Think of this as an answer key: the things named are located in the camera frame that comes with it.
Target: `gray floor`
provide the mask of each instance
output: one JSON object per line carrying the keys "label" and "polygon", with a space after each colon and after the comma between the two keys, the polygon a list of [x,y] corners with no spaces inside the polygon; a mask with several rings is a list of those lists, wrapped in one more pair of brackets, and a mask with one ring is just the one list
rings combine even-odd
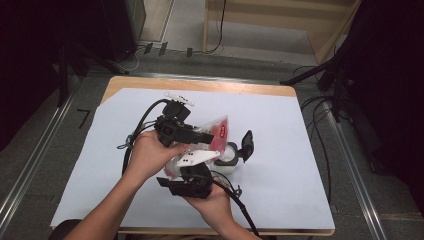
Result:
{"label": "gray floor", "polygon": [[[140,73],[164,73],[223,78],[251,79],[257,83],[277,84],[278,80],[289,79],[298,65],[276,62],[228,58],[222,56],[195,55],[186,58],[185,53],[167,52],[159,57],[158,51],[139,54],[140,65],[130,75]],[[134,59],[121,63],[135,65]],[[14,217],[2,239],[47,239],[50,221],[60,201],[61,194],[83,146],[85,136],[100,103],[104,89],[112,75],[98,65],[91,65],[88,77],[82,79],[73,102],[38,168],[34,179],[24,195]],[[299,103],[321,93],[316,89],[315,78],[297,85]],[[0,153],[0,197],[4,199],[12,188],[20,171],[35,147],[49,118],[56,110],[57,93],[45,101],[39,111],[26,123],[13,142]],[[77,109],[91,110],[91,114],[79,129],[84,114]],[[312,119],[313,106],[304,112],[305,124]],[[379,176],[371,172],[368,160],[348,122],[341,127],[348,139],[351,151],[369,194],[381,216],[388,239],[424,239],[424,220],[418,214],[407,187],[392,176]],[[313,239],[372,239],[361,206],[352,186],[340,148],[327,119],[318,124],[329,153],[332,180],[331,206],[336,232],[331,237]],[[311,144],[321,173],[323,185],[328,188],[327,168],[323,150],[314,134]],[[280,239],[307,239],[306,236],[286,236]]]}

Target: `floor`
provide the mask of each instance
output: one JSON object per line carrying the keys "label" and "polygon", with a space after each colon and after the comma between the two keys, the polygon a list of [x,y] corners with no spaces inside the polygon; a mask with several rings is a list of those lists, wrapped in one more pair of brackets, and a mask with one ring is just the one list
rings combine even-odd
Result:
{"label": "floor", "polygon": [[[225,45],[225,42],[229,41],[226,40],[222,44],[224,50],[218,54],[194,55],[187,58],[185,53],[187,47],[194,49],[201,47],[201,42],[199,43],[200,23],[195,23],[193,20],[199,16],[197,14],[190,15],[193,18],[192,21],[184,22],[182,16],[185,13],[179,11],[187,9],[187,5],[184,7],[181,4],[188,2],[191,2],[192,5],[201,5],[201,1],[178,0],[174,2],[162,36],[162,41],[168,42],[169,51],[165,55],[159,56],[159,50],[152,49],[149,54],[138,53],[138,59],[133,57],[119,63],[126,68],[137,65],[130,75],[178,74],[219,77],[227,80],[231,80],[231,78],[248,79],[255,83],[278,84],[279,80],[290,79],[294,74],[300,74],[308,69],[301,68],[294,73],[298,67],[316,65],[311,49],[305,42],[302,33],[290,33],[290,31],[281,33],[281,36],[285,36],[282,41],[287,45],[281,46],[281,52],[275,55],[257,51],[256,47],[251,47],[252,52],[244,51],[245,49],[229,51],[231,47]],[[248,29],[248,31],[255,32],[257,30]],[[263,31],[265,34],[271,30],[263,29]],[[60,202],[61,194],[75,161],[78,159],[95,109],[112,76],[102,66],[96,65],[90,60],[88,63],[90,64],[89,75],[86,78],[75,80],[75,85],[79,87],[76,88],[75,95],[65,111],[66,114],[60,119],[60,124],[46,146],[46,151],[42,154],[39,164],[35,165],[34,175],[30,179],[30,184],[24,189],[18,208],[14,209],[14,215],[7,223],[7,228],[0,231],[1,239],[47,239],[51,233],[49,228],[51,218]],[[322,94],[317,90],[315,84],[316,79],[311,77],[295,86],[299,104],[310,97]],[[6,199],[28,159],[32,157],[33,149],[57,111],[57,99],[57,92],[46,99],[39,111],[25,124],[12,143],[0,152],[0,166],[2,169],[8,170],[3,171],[0,176],[1,199]],[[305,109],[305,125],[312,120],[313,107]],[[91,110],[91,114],[88,115],[87,121],[81,128],[79,126],[85,115],[78,109]],[[345,159],[345,149],[339,145],[340,135],[338,134],[340,133],[335,131],[334,126],[342,130],[343,138],[349,145],[350,157],[353,158],[378,213],[385,236],[380,239],[424,239],[424,220],[418,212],[407,186],[393,176],[374,174],[370,170],[366,153],[349,121],[343,120],[339,124],[334,124],[329,115],[323,118],[317,128],[322,134],[329,155],[330,169],[327,168],[323,148],[317,134],[312,136],[311,145],[324,188],[327,192],[330,189],[332,192],[330,206],[333,211],[336,232],[330,237],[314,237],[313,239],[379,239],[372,235],[364,217],[363,206],[360,204],[358,192],[354,187],[354,181],[349,173],[349,165]],[[307,236],[283,236],[279,239],[306,240],[309,238]]]}

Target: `metal rail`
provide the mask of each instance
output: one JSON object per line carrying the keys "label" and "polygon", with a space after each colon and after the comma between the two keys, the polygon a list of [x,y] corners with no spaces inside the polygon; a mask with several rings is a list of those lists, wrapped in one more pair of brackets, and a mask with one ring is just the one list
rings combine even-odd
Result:
{"label": "metal rail", "polygon": [[3,237],[6,232],[7,226],[9,225],[13,215],[18,209],[19,204],[22,201],[31,181],[37,172],[38,167],[40,166],[50,143],[55,136],[57,130],[59,129],[63,119],[68,112],[69,106],[72,103],[75,92],[78,90],[81,85],[80,81],[75,81],[77,77],[74,77],[74,82],[76,86],[71,90],[68,98],[62,105],[62,107],[56,109],[53,114],[52,119],[47,125],[46,130],[44,130],[43,135],[38,140],[37,145],[35,146],[31,156],[29,157],[25,167],[23,168],[21,174],[7,195],[6,199],[3,201],[0,208],[0,239]]}

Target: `black stand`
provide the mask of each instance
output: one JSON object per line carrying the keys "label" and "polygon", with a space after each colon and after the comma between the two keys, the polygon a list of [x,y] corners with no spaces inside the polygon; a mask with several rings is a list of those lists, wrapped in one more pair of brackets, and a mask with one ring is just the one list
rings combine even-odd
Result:
{"label": "black stand", "polygon": [[346,73],[349,70],[349,59],[352,59],[355,52],[359,51],[359,39],[364,38],[363,29],[375,10],[375,4],[366,4],[368,1],[371,0],[363,0],[360,3],[346,40],[330,60],[290,80],[280,81],[281,85],[292,86],[324,71],[317,86],[320,91],[327,91],[336,82],[332,114],[337,122],[340,121],[338,114],[340,110],[340,97],[343,83],[346,80]]}

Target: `black equipment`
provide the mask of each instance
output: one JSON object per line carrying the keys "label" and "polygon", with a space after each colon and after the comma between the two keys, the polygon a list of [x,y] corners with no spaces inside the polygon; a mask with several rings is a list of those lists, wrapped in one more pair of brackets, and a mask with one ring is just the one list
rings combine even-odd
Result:
{"label": "black equipment", "polygon": [[118,61],[137,49],[146,19],[143,0],[61,0],[68,34],[104,59]]}

